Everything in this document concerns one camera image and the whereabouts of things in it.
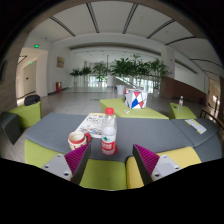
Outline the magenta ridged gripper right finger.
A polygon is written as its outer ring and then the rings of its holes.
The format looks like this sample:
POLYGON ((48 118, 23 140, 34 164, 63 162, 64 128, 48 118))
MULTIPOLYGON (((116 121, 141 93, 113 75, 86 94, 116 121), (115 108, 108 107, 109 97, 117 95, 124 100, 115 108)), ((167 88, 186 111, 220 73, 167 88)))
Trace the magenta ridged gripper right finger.
POLYGON ((133 145, 132 153, 145 185, 181 170, 168 155, 159 156, 137 144, 133 145))

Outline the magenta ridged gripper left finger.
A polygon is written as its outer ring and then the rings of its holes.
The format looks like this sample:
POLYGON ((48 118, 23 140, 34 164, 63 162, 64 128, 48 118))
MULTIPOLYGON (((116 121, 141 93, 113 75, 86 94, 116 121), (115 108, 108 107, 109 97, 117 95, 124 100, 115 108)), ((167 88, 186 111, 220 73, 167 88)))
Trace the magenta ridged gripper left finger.
POLYGON ((66 155, 57 154, 42 169, 79 185, 90 154, 91 145, 86 144, 66 155))

